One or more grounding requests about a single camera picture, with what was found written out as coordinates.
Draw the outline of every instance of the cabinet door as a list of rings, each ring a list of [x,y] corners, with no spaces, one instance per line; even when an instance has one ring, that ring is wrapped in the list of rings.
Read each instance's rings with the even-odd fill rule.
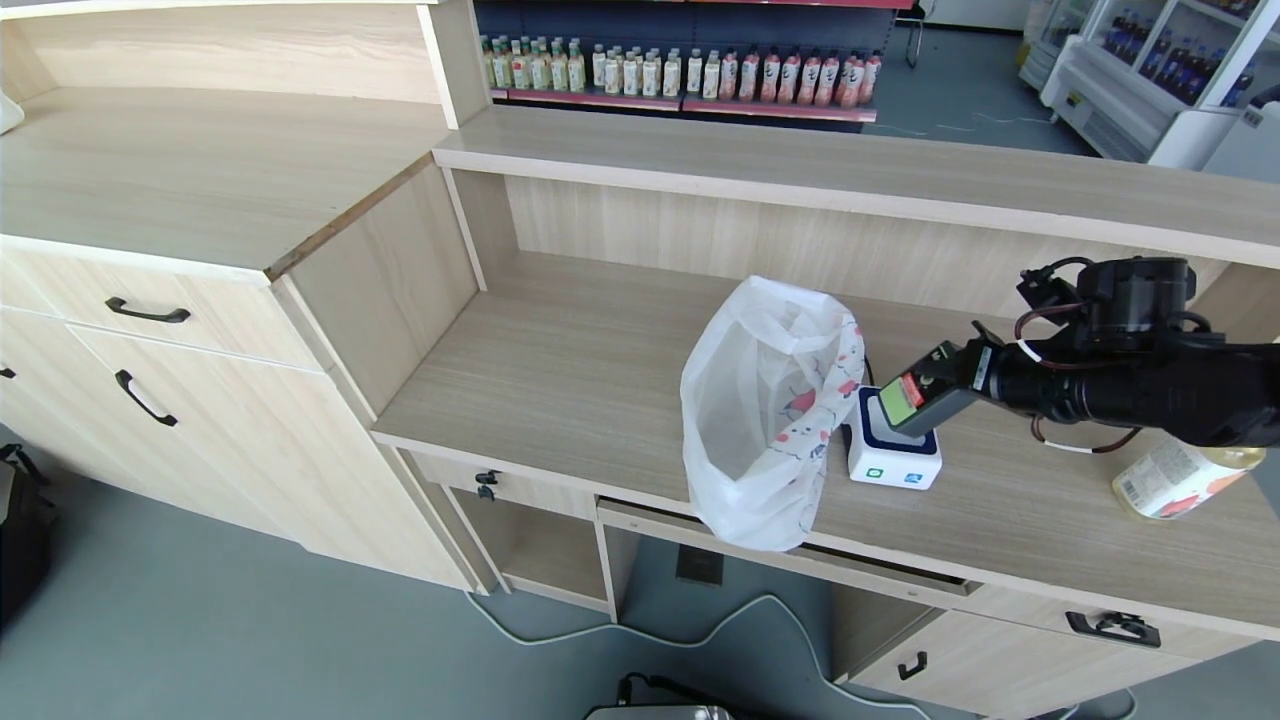
[[[77,336],[127,368],[174,430],[312,552],[463,588],[458,564],[324,373],[96,328]]]
[[[913,673],[920,653],[923,670]],[[952,610],[851,682],[996,717],[1030,717],[1196,662]]]
[[[264,533],[279,528],[173,428],[146,415],[56,319],[0,310],[4,423],[86,477]],[[141,388],[133,387],[134,392]]]

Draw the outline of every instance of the robotic arm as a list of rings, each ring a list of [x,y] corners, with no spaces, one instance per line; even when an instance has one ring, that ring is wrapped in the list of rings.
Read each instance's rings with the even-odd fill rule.
[[[1085,265],[1076,286],[1059,268]],[[964,347],[945,341],[881,391],[890,425],[920,436],[982,398],[1032,419],[1091,420],[1129,433],[1161,428],[1201,447],[1280,445],[1280,345],[1229,345],[1185,310],[1196,273],[1175,258],[1093,263],[1068,258],[1023,272],[1018,291],[1032,307],[1006,343],[982,323]],[[1044,318],[1048,340],[1021,331]],[[1185,329],[1187,323],[1194,328]]]

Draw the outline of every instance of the wooden shelf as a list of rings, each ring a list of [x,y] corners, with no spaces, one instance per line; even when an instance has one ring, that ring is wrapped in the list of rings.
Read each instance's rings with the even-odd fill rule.
[[[442,167],[1051,234],[1280,268],[1268,183],[1027,150],[490,108]]]
[[[680,375],[737,283],[527,252],[493,274],[374,434],[692,514]],[[937,342],[973,334],[968,314],[844,301],[881,382]],[[997,332],[1010,323],[977,319]],[[1092,425],[1048,433],[1070,443],[1114,437]],[[1280,606],[1270,600],[1280,597],[1280,521],[1256,482],[1158,527],[1132,520],[1112,496],[1111,478],[1158,436],[1111,455],[1061,452],[1032,439],[1024,419],[979,402],[942,427],[945,465],[928,492],[852,483],[844,448],[833,447],[810,542],[1006,587],[1055,585],[1082,602],[1185,609],[1277,637],[1270,628],[1280,626]]]
[[[6,236],[261,273],[430,152],[439,105],[64,87],[0,138]]]

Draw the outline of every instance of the black bag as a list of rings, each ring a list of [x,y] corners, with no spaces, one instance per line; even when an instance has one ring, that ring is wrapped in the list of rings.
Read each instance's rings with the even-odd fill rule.
[[[0,447],[0,630],[49,574],[47,482],[20,445]]]

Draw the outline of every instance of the cable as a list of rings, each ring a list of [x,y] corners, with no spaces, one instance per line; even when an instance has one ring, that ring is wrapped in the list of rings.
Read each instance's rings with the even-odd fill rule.
[[[986,113],[969,113],[969,115],[973,117],[974,119],[982,119],[982,120],[987,120],[989,123],[996,123],[996,124],[1000,124],[1000,126],[1007,126],[1010,123],[1038,123],[1038,124],[1046,124],[1046,126],[1051,124],[1048,120],[1044,120],[1044,119],[1041,119],[1041,118],[1010,118],[1010,119],[1005,120],[1005,119],[1000,119],[1000,118],[992,118],[991,115],[988,115]],[[942,129],[950,129],[950,131],[954,131],[954,132],[978,132],[979,129],[982,129],[980,127],[960,128],[960,127],[956,127],[956,126],[948,126],[948,124],[943,124],[943,123],[934,124],[933,127],[942,128]],[[920,131],[914,131],[914,129],[908,129],[908,128],[900,128],[900,127],[896,127],[896,126],[888,126],[888,124],[884,124],[884,123],[874,123],[874,124],[869,126],[868,129],[879,129],[879,128],[895,129],[897,132],[901,132],[904,135],[910,135],[913,137],[928,137],[928,135],[929,135],[928,131],[920,132]],[[867,135],[878,135],[878,133],[868,132]]]
[[[653,641],[653,642],[655,642],[658,644],[664,644],[667,647],[675,647],[675,648],[681,648],[681,650],[692,650],[692,648],[698,648],[698,647],[705,646],[707,643],[712,642],[712,639],[716,638],[716,634],[721,632],[721,628],[723,628],[724,625],[728,625],[731,621],[733,621],[735,618],[737,618],[739,615],[746,612],[748,610],[750,610],[751,607],[754,607],[755,605],[758,605],[760,602],[772,600],[780,607],[782,607],[782,610],[787,614],[788,618],[791,618],[791,621],[796,624],[796,628],[800,628],[800,635],[804,637],[805,644],[809,646],[809,657],[813,659],[813,666],[814,666],[814,669],[818,670],[818,676],[822,678],[822,682],[826,683],[827,687],[829,687],[831,689],[838,692],[840,694],[847,697],[849,700],[851,700],[851,701],[854,701],[854,702],[856,702],[859,705],[865,705],[868,707],[884,707],[884,708],[890,708],[890,710],[913,710],[913,711],[915,711],[916,715],[919,715],[924,720],[933,720],[929,716],[928,712],[925,712],[923,708],[920,708],[915,703],[911,703],[911,702],[899,702],[899,701],[887,701],[887,700],[872,700],[872,698],[861,697],[861,696],[858,696],[858,694],[854,694],[854,693],[846,691],[845,688],[842,688],[842,687],[837,685],[836,683],[832,683],[827,678],[822,676],[822,664],[818,662],[818,651],[814,650],[813,641],[809,639],[809,633],[808,633],[808,630],[804,629],[804,623],[800,621],[800,618],[795,614],[794,610],[791,610],[791,607],[787,606],[786,602],[782,601],[781,597],[778,597],[778,596],[776,596],[773,593],[764,593],[764,594],[760,594],[760,596],[755,597],[751,601],[748,601],[746,603],[744,603],[742,606],[740,606],[737,610],[735,610],[735,611],[730,612],[728,615],[726,615],[723,620],[721,620],[719,623],[717,623],[716,626],[712,628],[712,632],[707,633],[707,637],[704,637],[700,641],[694,641],[694,642],[668,641],[667,638],[659,638],[658,635],[652,635],[652,634],[645,633],[643,630],[637,630],[635,628],[628,628],[627,625],[622,625],[622,624],[617,624],[617,623],[605,623],[603,625],[593,625],[590,628],[582,628],[581,630],[573,630],[571,633],[563,633],[563,634],[559,634],[559,635],[550,635],[550,637],[536,638],[536,639],[526,639],[526,638],[522,638],[522,637],[512,633],[511,630],[508,630],[497,618],[493,616],[492,612],[489,612],[489,609],[486,609],[484,605],[480,605],[480,601],[476,600],[475,594],[467,593],[467,600],[471,602],[471,605],[475,606],[476,610],[480,611],[481,615],[485,616],[486,620],[489,620],[490,625],[493,625],[494,628],[498,629],[499,633],[507,635],[507,639],[509,639],[511,642],[513,642],[516,644],[520,644],[520,646],[524,646],[524,647],[539,647],[539,646],[550,644],[550,643],[556,643],[556,642],[561,642],[561,641],[570,641],[570,639],[573,639],[573,638],[581,638],[581,637],[585,637],[585,635],[590,635],[590,634],[598,633],[600,630],[620,630],[620,632],[635,635],[637,638],[644,638],[644,639],[648,639],[648,641]]]

